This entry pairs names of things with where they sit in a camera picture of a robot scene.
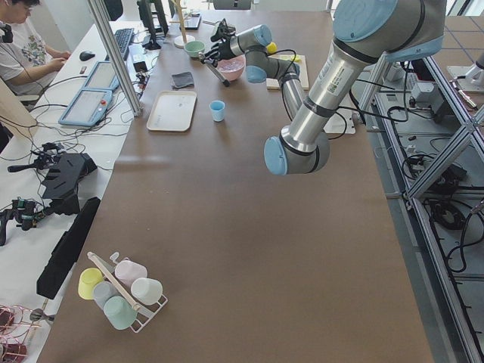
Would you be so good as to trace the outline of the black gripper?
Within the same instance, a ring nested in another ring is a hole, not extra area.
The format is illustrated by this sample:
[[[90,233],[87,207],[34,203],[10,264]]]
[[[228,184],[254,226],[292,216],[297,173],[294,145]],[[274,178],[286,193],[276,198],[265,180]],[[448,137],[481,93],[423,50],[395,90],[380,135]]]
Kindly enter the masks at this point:
[[[231,59],[231,43],[229,40],[217,42],[211,47],[211,58],[215,61]]]

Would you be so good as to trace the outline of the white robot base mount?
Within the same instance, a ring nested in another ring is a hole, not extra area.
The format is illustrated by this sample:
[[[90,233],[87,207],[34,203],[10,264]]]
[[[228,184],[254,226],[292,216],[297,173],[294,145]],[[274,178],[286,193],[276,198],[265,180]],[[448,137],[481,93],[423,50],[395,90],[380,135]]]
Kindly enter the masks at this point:
[[[345,132],[346,135],[355,134],[355,124],[351,110],[339,109],[326,123],[324,131],[330,136],[338,136]]]

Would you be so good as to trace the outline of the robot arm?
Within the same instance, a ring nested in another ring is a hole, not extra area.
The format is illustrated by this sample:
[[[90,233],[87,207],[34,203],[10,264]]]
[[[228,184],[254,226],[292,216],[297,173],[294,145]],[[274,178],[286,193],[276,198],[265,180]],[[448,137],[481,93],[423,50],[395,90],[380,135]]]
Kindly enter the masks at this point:
[[[306,96],[299,80],[300,68],[296,63],[296,52],[291,50],[287,60],[271,57],[268,46],[272,37],[268,26],[261,24],[237,33],[232,25],[220,20],[214,27],[210,41],[213,46],[204,55],[205,63],[217,67],[221,61],[243,55],[247,81],[264,83],[267,79],[276,80],[287,115],[290,119],[295,117]]]
[[[362,70],[380,57],[400,62],[434,55],[442,47],[444,25],[444,1],[341,1],[317,80],[291,124],[265,142],[267,169],[274,175],[321,169],[330,153],[324,126]]]

